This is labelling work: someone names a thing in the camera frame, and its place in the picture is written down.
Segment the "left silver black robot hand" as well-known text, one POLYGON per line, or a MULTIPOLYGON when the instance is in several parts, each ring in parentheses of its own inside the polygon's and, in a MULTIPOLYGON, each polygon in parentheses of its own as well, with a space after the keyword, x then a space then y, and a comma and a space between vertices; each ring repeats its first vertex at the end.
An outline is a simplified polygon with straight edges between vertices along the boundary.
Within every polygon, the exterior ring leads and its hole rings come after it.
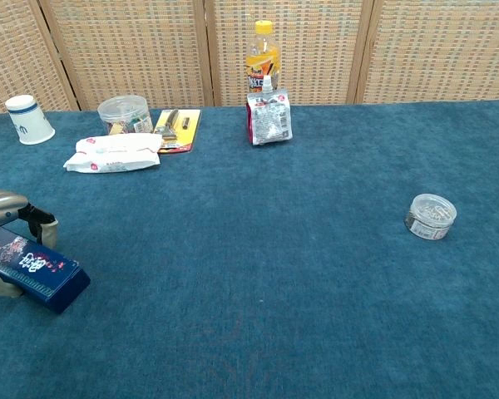
MULTIPOLYGON (((39 244, 49 249, 56 247, 58 221, 55 216, 35 207, 23 195, 0 190, 0 227, 16 219, 28 223, 30 232, 39 244)), ((22 290, 18 286, 4 282, 0 277, 0 296, 17 298, 21 295, 22 290)))

